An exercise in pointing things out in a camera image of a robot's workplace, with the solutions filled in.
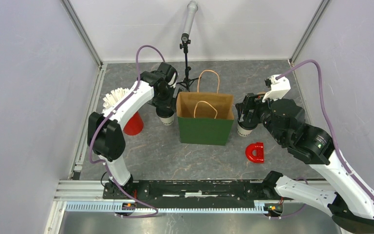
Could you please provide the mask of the green brown paper bag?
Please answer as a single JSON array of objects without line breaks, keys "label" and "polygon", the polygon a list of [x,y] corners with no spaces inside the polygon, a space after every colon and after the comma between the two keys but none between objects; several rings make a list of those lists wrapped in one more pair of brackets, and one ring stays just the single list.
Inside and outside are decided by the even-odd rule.
[{"label": "green brown paper bag", "polygon": [[[214,73],[217,77],[215,93],[201,92],[202,75]],[[219,92],[220,76],[213,70],[203,70],[197,80],[197,91],[179,92],[176,114],[181,143],[225,146],[234,122],[234,96]]]}]

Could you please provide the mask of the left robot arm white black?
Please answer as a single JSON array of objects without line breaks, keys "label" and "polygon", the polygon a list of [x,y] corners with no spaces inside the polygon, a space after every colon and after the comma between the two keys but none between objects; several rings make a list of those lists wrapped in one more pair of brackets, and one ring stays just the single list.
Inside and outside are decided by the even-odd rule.
[{"label": "left robot arm white black", "polygon": [[107,167],[110,180],[116,184],[115,192],[121,198],[133,194],[132,178],[122,156],[126,142],[123,129],[129,120],[146,103],[155,107],[164,125],[171,125],[175,118],[177,91],[176,69],[166,62],[157,70],[144,71],[129,91],[102,113],[93,112],[88,118],[88,146]]}]

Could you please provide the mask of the white paper coffee cup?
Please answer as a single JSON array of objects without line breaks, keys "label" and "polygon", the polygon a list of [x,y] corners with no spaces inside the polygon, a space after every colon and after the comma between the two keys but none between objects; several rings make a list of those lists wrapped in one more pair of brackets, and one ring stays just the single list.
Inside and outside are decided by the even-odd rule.
[{"label": "white paper coffee cup", "polygon": [[246,137],[256,128],[256,125],[246,125],[244,122],[238,122],[237,133],[241,137]]}]

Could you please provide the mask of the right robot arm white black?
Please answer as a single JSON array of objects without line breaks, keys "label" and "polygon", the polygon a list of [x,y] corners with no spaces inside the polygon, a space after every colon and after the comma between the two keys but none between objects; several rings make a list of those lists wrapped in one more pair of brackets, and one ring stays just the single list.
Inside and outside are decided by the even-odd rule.
[{"label": "right robot arm white black", "polygon": [[266,198],[295,199],[324,212],[348,232],[374,234],[374,191],[349,168],[332,137],[306,123],[302,107],[291,99],[270,100],[253,93],[235,107],[240,128],[253,130],[262,125],[277,144],[332,185],[331,190],[318,189],[271,171],[262,185]]}]

